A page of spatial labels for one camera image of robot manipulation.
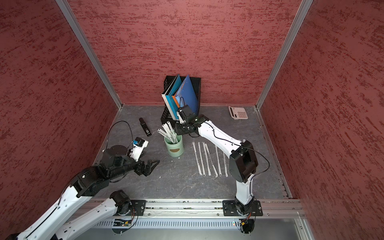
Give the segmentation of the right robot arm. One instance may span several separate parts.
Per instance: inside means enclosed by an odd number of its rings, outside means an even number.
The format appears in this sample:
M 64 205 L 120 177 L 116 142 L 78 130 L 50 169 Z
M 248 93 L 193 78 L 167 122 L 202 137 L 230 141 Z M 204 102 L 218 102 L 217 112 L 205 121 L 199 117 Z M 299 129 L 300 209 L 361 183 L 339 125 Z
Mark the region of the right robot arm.
M 255 203 L 252 186 L 259 165 L 253 145 L 249 141 L 241 142 L 232 138 L 215 126 L 208 117 L 195 114 L 189 106 L 178 109 L 177 115 L 177 135 L 196 133 L 212 142 L 229 158 L 228 169 L 237 184 L 237 211 L 242 216 L 249 215 Z

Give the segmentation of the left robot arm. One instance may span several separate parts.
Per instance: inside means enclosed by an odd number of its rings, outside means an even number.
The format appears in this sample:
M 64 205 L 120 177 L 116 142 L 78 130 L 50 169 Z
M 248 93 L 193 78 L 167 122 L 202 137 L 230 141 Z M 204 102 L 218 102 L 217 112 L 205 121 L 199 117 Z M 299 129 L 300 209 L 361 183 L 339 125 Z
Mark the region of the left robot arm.
M 70 217 L 100 190 L 122 180 L 129 172 L 149 176 L 159 160 L 140 160 L 139 148 L 129 150 L 115 145 L 103 151 L 99 164 L 78 173 L 62 192 L 60 198 L 30 227 L 21 233 L 9 235 L 9 240 L 72 240 L 103 219 L 115 214 L 138 216 L 131 199 L 122 191 L 113 192 L 97 207 L 70 220 Z

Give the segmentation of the straw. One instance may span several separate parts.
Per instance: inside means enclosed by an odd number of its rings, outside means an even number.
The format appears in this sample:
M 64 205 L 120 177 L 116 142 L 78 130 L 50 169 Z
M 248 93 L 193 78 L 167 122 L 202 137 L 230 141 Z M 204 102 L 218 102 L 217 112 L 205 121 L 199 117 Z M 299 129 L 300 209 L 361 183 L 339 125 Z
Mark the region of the straw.
M 195 144 L 195 142 L 192 142 L 192 145 L 193 145 L 193 148 L 194 148 L 194 153 L 195 153 L 195 158 L 196 158 L 196 162 L 197 162 L 197 166 L 198 166 L 199 174 L 200 174 L 200 176 L 202 176 L 203 173 L 202 173 L 201 165 L 200 165 L 200 162 L 199 162 L 199 158 L 198 158 L 198 154 L 197 154 L 197 149 L 196 149 L 196 144 Z
M 227 168 L 227 156 L 225 153 L 223 153 L 223 161 L 224 161 L 224 168 L 225 168 L 225 176 L 227 178 L 229 175 L 228 175 L 228 168 Z
M 219 175 L 218 175 L 217 169 L 216 169 L 216 167 L 214 165 L 214 162 L 212 160 L 212 156 L 210 154 L 209 147 L 208 147 L 207 144 L 205 144 L 205 148 L 206 148 L 206 151 L 207 151 L 207 154 L 208 154 L 208 159 L 209 159 L 211 165 L 213 166 L 213 169 L 214 169 L 214 172 L 215 172 L 215 177 L 217 178 Z
M 212 173 L 211 173 L 210 166 L 209 166 L 209 159 L 208 159 L 208 152 L 207 152 L 206 144 L 205 144 L 205 142 L 202 142 L 202 143 L 203 143 L 203 148 L 204 148 L 204 153 L 205 153 L 205 158 L 206 158 L 206 163 L 207 163 L 208 175 L 211 176 Z
M 202 169 L 203 169 L 203 176 L 206 176 L 206 171 L 205 171 L 205 166 L 204 166 L 203 156 L 202 156 L 202 148 L 201 148 L 200 142 L 198 142 L 198 147 L 199 147 L 200 160 L 201 160 Z
M 222 174 L 221 163 L 220 163 L 220 158 L 219 158 L 219 149 L 218 149 L 217 146 L 215 146 L 215 150 L 216 150 L 216 156 L 217 156 L 217 163 L 218 163 L 219 176 L 221 177 L 223 174 Z

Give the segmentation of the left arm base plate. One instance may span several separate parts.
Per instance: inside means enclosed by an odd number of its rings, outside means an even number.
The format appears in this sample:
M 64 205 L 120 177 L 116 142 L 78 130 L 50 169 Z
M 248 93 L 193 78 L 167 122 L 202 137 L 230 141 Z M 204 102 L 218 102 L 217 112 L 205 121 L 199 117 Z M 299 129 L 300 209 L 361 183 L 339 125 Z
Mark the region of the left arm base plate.
M 128 216 L 143 216 L 144 211 L 146 209 L 146 200 L 131 200 L 131 203 L 129 205 L 129 211 L 127 213 Z

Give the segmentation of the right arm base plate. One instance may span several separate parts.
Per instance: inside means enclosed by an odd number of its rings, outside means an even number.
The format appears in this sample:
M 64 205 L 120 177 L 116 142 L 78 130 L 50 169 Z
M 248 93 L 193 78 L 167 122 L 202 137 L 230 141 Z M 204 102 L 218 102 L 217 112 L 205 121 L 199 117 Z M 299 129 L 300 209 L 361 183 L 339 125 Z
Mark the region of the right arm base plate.
M 263 210 L 260 201 L 252 200 L 247 205 L 241 204 L 239 201 L 223 201 L 224 216 L 243 216 L 261 217 Z

